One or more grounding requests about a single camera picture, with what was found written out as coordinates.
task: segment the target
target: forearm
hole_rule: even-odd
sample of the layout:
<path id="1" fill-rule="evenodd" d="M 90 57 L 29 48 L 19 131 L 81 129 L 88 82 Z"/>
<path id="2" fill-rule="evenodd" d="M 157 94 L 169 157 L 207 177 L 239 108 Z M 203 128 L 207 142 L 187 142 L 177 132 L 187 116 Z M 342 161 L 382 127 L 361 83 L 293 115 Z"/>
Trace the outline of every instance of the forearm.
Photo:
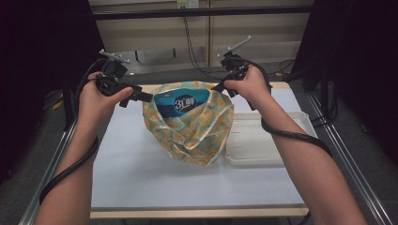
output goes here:
<path id="1" fill-rule="evenodd" d="M 305 133 L 270 95 L 257 99 L 255 105 L 270 127 Z M 292 181 L 317 223 L 365 223 L 341 171 L 325 151 L 307 142 L 272 137 Z"/>
<path id="2" fill-rule="evenodd" d="M 95 140 L 95 127 L 78 123 L 68 150 L 57 169 L 63 172 L 81 159 Z M 35 224 L 88 224 L 94 156 L 56 185 L 40 206 Z"/>

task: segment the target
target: gray floor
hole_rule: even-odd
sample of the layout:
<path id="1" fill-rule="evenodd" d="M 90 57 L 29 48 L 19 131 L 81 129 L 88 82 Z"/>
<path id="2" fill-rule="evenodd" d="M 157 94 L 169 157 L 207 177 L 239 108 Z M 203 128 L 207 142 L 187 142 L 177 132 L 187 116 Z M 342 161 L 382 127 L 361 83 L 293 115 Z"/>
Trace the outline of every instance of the gray floor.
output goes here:
<path id="1" fill-rule="evenodd" d="M 264 65 L 268 72 L 279 69 L 279 64 Z M 212 70 L 222 70 L 221 68 L 213 68 Z M 223 73 L 215 73 L 212 76 L 222 77 Z M 270 76 L 273 81 L 279 81 L 281 77 Z M 203 76 L 196 69 L 180 69 L 168 72 L 152 72 L 141 75 L 134 75 L 128 78 L 136 84 L 144 83 L 167 83 L 176 81 L 186 81 L 198 79 L 209 81 L 209 77 Z M 290 83 L 301 109 L 308 113 L 311 118 L 316 117 L 313 106 L 304 93 L 300 81 Z M 59 143 L 63 135 L 65 122 L 63 106 L 55 111 L 46 111 L 43 114 L 37 132 L 29 140 L 29 148 L 25 154 L 19 159 L 13 170 L 13 175 L 5 181 L 0 187 L 0 225 L 2 224 L 18 224 L 26 206 L 31 201 L 42 175 L 47 169 L 47 165 L 51 160 L 54 149 Z M 345 145 L 349 149 L 351 155 L 363 175 L 366 177 L 370 187 L 372 187 L 375 195 L 381 201 L 381 204 L 388 213 L 392 223 L 398 223 L 398 167 L 393 164 L 380 149 L 377 140 L 372 135 L 364 133 L 361 121 L 347 107 L 342 100 L 339 99 L 339 115 L 333 122 L 340 133 Z M 341 167 L 344 175 L 356 197 L 360 208 L 369 221 L 369 224 L 377 223 L 374 214 L 368 207 L 367 202 L 363 199 L 360 190 L 357 188 L 354 180 L 351 178 L 342 159 L 336 154 L 333 143 L 329 139 L 329 135 L 322 128 L 317 128 L 318 136 L 325 141 L 335 155 L 335 160 Z M 297 224 L 300 218 L 292 218 L 293 224 Z M 93 220 L 92 224 L 288 224 L 287 218 L 240 218 L 234 220 L 205 220 L 205 219 L 183 219 L 183 220 L 149 220 L 149 219 L 101 219 Z"/>

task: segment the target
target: hand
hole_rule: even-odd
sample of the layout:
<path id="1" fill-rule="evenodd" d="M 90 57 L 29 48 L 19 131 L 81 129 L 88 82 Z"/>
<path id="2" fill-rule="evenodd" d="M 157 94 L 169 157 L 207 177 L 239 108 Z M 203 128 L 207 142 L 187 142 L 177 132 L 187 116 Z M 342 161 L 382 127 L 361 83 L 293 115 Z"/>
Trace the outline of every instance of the hand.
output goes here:
<path id="1" fill-rule="evenodd" d="M 92 73 L 88 76 L 88 79 L 96 79 L 98 75 L 100 75 L 100 72 Z M 99 128 L 103 121 L 111 115 L 115 104 L 129 97 L 132 92 L 132 88 L 127 87 L 110 97 L 106 97 L 97 89 L 96 80 L 88 82 L 80 95 L 78 123 Z"/>
<path id="2" fill-rule="evenodd" d="M 224 86 L 234 89 L 256 108 L 256 103 L 264 96 L 270 96 L 264 75 L 257 67 L 249 66 L 246 77 L 242 81 L 227 80 Z"/>

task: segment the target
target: yellow floral bag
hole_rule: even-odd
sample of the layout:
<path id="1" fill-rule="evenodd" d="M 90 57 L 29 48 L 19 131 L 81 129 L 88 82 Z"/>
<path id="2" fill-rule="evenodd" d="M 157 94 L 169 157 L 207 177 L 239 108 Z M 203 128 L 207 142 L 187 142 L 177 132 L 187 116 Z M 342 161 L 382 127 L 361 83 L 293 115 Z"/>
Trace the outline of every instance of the yellow floral bag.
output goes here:
<path id="1" fill-rule="evenodd" d="M 146 128 L 170 157 L 210 164 L 224 149 L 232 126 L 231 99 L 207 82 L 167 83 L 143 102 Z"/>

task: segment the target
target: white table surface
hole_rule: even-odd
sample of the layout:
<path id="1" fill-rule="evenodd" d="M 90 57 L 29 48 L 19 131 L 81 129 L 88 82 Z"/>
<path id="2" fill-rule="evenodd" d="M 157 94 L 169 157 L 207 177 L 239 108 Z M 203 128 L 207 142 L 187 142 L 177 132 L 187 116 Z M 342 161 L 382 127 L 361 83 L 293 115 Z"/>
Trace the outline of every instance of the white table surface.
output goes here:
<path id="1" fill-rule="evenodd" d="M 273 89 L 272 95 L 287 112 L 300 111 L 290 88 Z M 236 112 L 250 110 L 241 96 L 232 100 Z M 142 102 L 135 101 L 126 109 L 116 106 L 93 182 L 94 210 L 303 205 L 285 167 L 232 166 L 223 153 L 209 166 L 168 157 L 145 127 Z"/>

